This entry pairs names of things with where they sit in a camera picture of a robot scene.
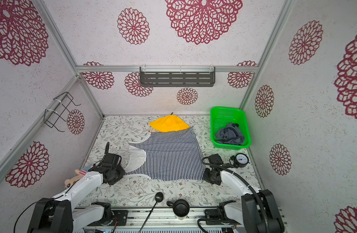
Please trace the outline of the blue white striped tank top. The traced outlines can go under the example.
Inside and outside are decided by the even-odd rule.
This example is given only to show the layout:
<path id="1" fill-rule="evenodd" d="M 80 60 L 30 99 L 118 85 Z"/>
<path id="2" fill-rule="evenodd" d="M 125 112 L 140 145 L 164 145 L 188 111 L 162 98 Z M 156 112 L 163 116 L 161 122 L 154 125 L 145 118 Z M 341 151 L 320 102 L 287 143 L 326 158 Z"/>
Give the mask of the blue white striped tank top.
<path id="1" fill-rule="evenodd" d="M 129 142 L 126 176 L 176 181 L 203 179 L 203 153 L 192 128 L 154 132 L 140 142 Z"/>

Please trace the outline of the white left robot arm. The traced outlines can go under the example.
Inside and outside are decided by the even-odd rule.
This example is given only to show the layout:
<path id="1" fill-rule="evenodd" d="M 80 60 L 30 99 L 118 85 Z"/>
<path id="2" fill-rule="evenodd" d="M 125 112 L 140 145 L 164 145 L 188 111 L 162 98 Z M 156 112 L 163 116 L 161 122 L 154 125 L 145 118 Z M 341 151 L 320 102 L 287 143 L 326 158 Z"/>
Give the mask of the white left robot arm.
<path id="1" fill-rule="evenodd" d="M 94 189 L 103 185 L 113 185 L 124 175 L 121 156 L 105 153 L 75 184 L 52 198 L 43 198 L 35 203 L 28 226 L 29 233 L 75 233 L 90 225 L 108 225 L 114 216 L 110 203 L 94 202 L 90 206 L 76 210 L 78 204 Z"/>

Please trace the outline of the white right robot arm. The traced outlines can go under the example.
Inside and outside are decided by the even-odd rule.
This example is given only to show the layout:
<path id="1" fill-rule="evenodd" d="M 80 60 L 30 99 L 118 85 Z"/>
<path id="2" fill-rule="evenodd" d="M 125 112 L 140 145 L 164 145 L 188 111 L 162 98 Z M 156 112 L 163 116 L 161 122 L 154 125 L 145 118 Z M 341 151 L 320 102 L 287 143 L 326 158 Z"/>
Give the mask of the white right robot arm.
<path id="1" fill-rule="evenodd" d="M 224 163 L 219 154 L 202 159 L 207 168 L 204 180 L 211 184 L 225 184 L 239 196 L 240 202 L 231 200 L 220 203 L 216 209 L 205 210 L 205 218 L 197 224 L 233 224 L 238 233 L 284 233 L 285 226 L 274 195 L 268 189 L 256 190 L 240 174 L 238 168 L 249 164 L 244 153 L 238 153 Z"/>

